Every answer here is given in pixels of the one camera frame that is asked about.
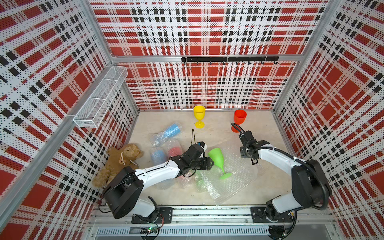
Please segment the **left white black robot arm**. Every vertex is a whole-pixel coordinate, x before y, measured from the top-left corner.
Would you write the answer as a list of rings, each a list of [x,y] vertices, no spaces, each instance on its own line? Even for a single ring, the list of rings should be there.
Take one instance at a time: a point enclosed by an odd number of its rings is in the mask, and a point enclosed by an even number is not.
[[[183,154],[170,157],[160,165],[138,170],[123,168],[103,191],[103,198],[113,217],[121,219],[131,213],[145,222],[154,223],[160,217],[160,207],[152,197],[142,198],[142,191],[184,176],[191,170],[211,170],[215,163],[206,156],[206,149],[204,142],[198,142],[190,145]]]

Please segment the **red plastic wine glass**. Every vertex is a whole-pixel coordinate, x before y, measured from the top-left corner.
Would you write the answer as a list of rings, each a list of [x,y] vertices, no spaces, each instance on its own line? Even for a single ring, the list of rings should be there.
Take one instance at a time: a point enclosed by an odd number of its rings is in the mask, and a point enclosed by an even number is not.
[[[235,113],[234,113],[234,124],[236,124],[237,126],[234,127],[233,125],[231,126],[231,130],[234,132],[234,133],[238,133],[239,130],[241,132],[243,132],[244,130],[240,127],[240,125],[245,121],[247,117],[247,113],[246,111],[244,110],[236,110]]]

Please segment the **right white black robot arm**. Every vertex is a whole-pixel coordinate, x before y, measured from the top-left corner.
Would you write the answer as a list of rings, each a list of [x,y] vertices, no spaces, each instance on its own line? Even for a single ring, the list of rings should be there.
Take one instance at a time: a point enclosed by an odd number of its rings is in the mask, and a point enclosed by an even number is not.
[[[250,159],[253,165],[265,160],[281,169],[292,179],[292,190],[266,203],[263,215],[270,222],[278,222],[291,211],[308,208],[325,210],[328,207],[332,189],[320,166],[315,160],[304,161],[273,147],[267,141],[256,140],[250,131],[239,134],[242,147],[241,157]]]

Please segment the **red glass bundle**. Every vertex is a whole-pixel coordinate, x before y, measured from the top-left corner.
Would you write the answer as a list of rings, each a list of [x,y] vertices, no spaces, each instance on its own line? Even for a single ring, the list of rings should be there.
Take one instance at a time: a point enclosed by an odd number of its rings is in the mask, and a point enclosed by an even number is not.
[[[168,142],[165,143],[164,148],[168,157],[175,157],[177,155],[182,155],[184,153],[180,145],[180,142],[176,139],[170,139]],[[196,180],[196,176],[192,176],[190,178],[185,178],[184,176],[180,176],[174,179],[174,181],[182,189],[185,189],[191,186],[192,184],[194,184],[195,180]]]

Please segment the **yellow plastic wine glass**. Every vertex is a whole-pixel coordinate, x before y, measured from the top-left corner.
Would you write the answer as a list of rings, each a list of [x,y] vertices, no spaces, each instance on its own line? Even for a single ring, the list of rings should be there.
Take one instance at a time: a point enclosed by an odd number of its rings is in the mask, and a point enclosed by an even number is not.
[[[205,117],[206,109],[204,106],[195,106],[193,111],[194,111],[194,116],[197,119],[197,122],[195,123],[195,127],[198,129],[202,129],[205,126],[203,119]]]

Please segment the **green glass bundle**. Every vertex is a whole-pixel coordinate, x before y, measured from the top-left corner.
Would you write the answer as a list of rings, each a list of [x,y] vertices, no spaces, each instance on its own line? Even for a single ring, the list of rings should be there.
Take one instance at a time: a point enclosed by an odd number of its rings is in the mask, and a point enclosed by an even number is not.
[[[205,181],[201,175],[201,172],[197,172],[195,175],[196,175],[196,192],[197,193],[206,192],[207,187],[206,187]]]

